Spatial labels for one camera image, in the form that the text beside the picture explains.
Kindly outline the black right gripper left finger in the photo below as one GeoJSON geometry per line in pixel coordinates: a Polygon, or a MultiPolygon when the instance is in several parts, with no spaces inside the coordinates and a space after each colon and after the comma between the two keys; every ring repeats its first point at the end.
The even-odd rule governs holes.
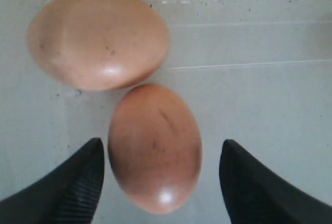
{"type": "Polygon", "coordinates": [[[1,223],[92,223],[105,171],[104,147],[92,138],[39,181],[1,201],[1,223]]]}

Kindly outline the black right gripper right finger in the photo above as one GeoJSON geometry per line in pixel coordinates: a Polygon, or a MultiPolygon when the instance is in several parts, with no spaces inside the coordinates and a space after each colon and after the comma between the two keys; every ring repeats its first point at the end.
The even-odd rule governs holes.
{"type": "Polygon", "coordinates": [[[231,223],[331,223],[331,206],[268,169],[239,143],[223,142],[219,181],[231,223]]]}

